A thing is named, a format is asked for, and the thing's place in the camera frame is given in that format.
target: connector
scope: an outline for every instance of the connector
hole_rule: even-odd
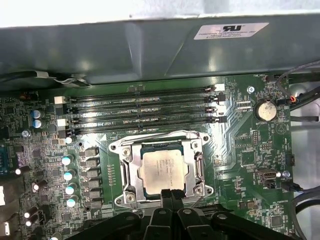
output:
[[[256,172],[263,180],[272,180],[277,177],[277,171],[269,168],[260,168]]]
[[[302,192],[304,189],[299,184],[289,181],[281,182],[281,188],[289,192]]]

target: electrolytic capacitor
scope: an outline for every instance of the electrolytic capacitor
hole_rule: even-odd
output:
[[[21,175],[21,174],[28,173],[29,171],[30,171],[30,167],[28,165],[25,165],[25,166],[21,166],[21,167],[17,168],[15,170],[15,174]]]
[[[35,214],[38,211],[38,208],[36,206],[31,207],[24,213],[24,217],[26,219],[30,218],[33,214]]]
[[[66,181],[70,181],[75,175],[76,175],[76,171],[73,169],[70,169],[64,173],[63,179]]]
[[[38,220],[39,216],[38,214],[33,214],[31,217],[28,218],[28,220],[25,222],[25,225],[27,227],[31,227],[32,224],[34,224]]]
[[[32,126],[35,129],[42,129],[46,126],[46,122],[44,120],[40,120],[40,119],[35,119],[32,123]]]
[[[77,195],[72,195],[67,201],[66,201],[66,205],[69,208],[73,208],[76,203],[79,201],[79,197]]]
[[[62,235],[61,235],[61,233],[60,233],[60,232],[55,232],[55,233],[51,236],[50,240],[62,240]]]
[[[31,116],[34,118],[34,119],[41,119],[45,116],[45,112],[42,111],[42,110],[33,110],[31,112]]]
[[[70,183],[66,188],[65,188],[65,193],[68,195],[74,194],[74,192],[77,190],[78,186],[75,183]]]
[[[45,187],[48,184],[48,182],[46,180],[41,180],[39,182],[37,182],[36,184],[33,185],[33,189],[35,191],[38,191],[39,189]]]
[[[63,165],[68,166],[73,160],[74,160],[74,156],[67,155],[67,156],[64,156],[61,161]]]

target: screw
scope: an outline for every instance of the screw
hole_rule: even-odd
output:
[[[284,177],[284,178],[290,178],[290,172],[289,171],[284,171],[283,173],[282,173],[282,177]]]
[[[31,133],[29,130],[23,130],[21,133],[22,137],[27,138],[31,136]]]
[[[197,194],[197,195],[201,195],[202,192],[203,192],[202,186],[196,186],[196,187],[194,188],[194,192],[195,192],[195,194]]]
[[[128,157],[128,156],[130,156],[130,154],[131,154],[131,151],[130,151],[129,148],[122,149],[122,155],[123,156]]]
[[[192,213],[192,211],[191,211],[190,209],[184,209],[184,210],[183,210],[183,213],[184,213],[184,214],[190,214],[190,213]]]
[[[218,214],[217,218],[221,219],[221,220],[225,220],[225,219],[227,219],[227,216],[224,214]]]
[[[127,194],[125,199],[127,203],[133,203],[136,200],[135,195],[133,193]]]
[[[196,141],[194,141],[193,143],[191,143],[191,147],[193,149],[197,149],[198,148],[198,143]]]
[[[253,94],[255,92],[255,88],[253,86],[248,86],[246,88],[246,91],[248,92],[248,94]]]

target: chip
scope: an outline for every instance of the chip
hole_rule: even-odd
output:
[[[41,202],[48,202],[48,195],[40,196]]]
[[[102,201],[99,200],[99,201],[92,201],[91,202],[91,208],[92,209],[100,209],[102,208]]]
[[[94,157],[99,153],[99,148],[98,147],[89,148],[89,149],[86,149],[84,152],[87,158]]]
[[[247,203],[248,209],[254,209],[255,208],[255,202],[254,201],[248,201]]]
[[[18,145],[18,146],[15,146],[15,147],[14,147],[14,151],[15,151],[16,153],[23,153],[24,150],[25,150],[24,146],[21,146],[21,145]]]
[[[60,176],[60,170],[59,169],[52,170],[52,176],[54,176],[54,177]]]
[[[46,111],[47,113],[53,113],[53,112],[55,111],[54,106],[47,106],[47,107],[45,108],[45,111]]]
[[[90,158],[87,161],[85,161],[85,166],[88,168],[94,168],[99,165],[99,159],[98,158]]]
[[[90,198],[91,199],[98,199],[101,197],[101,191],[100,189],[97,189],[97,190],[91,190],[90,191]]]
[[[245,209],[247,207],[247,204],[243,201],[239,202],[239,208],[240,209]]]
[[[272,216],[271,217],[271,227],[280,227],[282,226],[282,218],[281,216]]]
[[[62,235],[69,235],[70,234],[70,228],[64,228],[62,230]]]
[[[188,165],[180,150],[146,152],[142,157],[139,175],[147,194],[158,195],[162,189],[184,190]]]
[[[70,221],[71,220],[71,214],[70,213],[62,214],[62,220],[63,221]]]
[[[97,169],[89,170],[86,172],[88,178],[96,178],[99,177],[99,171]]]
[[[48,126],[48,132],[49,132],[49,133],[55,133],[56,131],[57,131],[56,125],[50,124],[50,125]]]
[[[15,109],[12,106],[7,106],[5,109],[6,114],[14,114]]]
[[[99,188],[100,187],[100,181],[99,180],[90,180],[89,181],[89,188]]]
[[[33,156],[34,158],[40,158],[40,157],[41,157],[40,150],[34,150],[34,151],[32,152],[32,156]]]

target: cable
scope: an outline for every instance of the cable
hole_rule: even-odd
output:
[[[313,97],[310,97],[307,100],[300,101],[297,104],[293,104],[290,106],[290,111],[299,109],[309,103],[312,103],[314,100],[317,100],[318,98],[320,98],[320,94],[314,95]]]
[[[291,122],[319,122],[318,116],[291,116]]]
[[[297,99],[299,101],[304,101],[304,100],[307,100],[307,99],[309,99],[309,98],[311,98],[314,95],[319,94],[319,93],[320,93],[320,86],[312,89],[311,91],[303,93],[301,96],[298,96]]]
[[[289,97],[294,97],[294,96],[291,95],[291,93],[290,93],[288,90],[286,90],[286,89],[281,85],[282,79],[284,79],[286,76],[288,76],[289,74],[292,74],[292,73],[294,73],[294,72],[296,72],[296,71],[299,71],[299,70],[302,70],[302,69],[306,69],[306,68],[309,68],[309,67],[311,67],[311,66],[315,66],[315,65],[319,65],[319,64],[320,64],[320,60],[317,60],[317,61],[312,61],[312,62],[303,64],[303,65],[300,65],[300,66],[296,66],[296,67],[290,69],[289,71],[281,74],[281,75],[278,77],[278,79],[276,80],[275,84],[276,84],[276,86],[279,88],[279,90],[280,90],[283,94],[285,94],[285,95],[287,95],[287,96],[289,96]]]
[[[300,203],[302,201],[305,201],[305,200],[308,200],[308,199],[311,199],[314,197],[318,197],[318,196],[320,196],[320,186],[303,190],[302,194],[296,196],[291,201],[290,214],[291,214],[292,222],[293,222],[293,225],[295,227],[296,232],[303,240],[307,240],[307,238],[304,235],[304,233],[299,225],[299,222],[297,219],[297,214],[296,214],[296,206],[298,203]]]
[[[303,203],[300,203],[298,206],[295,207],[295,214],[298,214],[301,211],[316,205],[320,205],[320,199],[304,201]]]

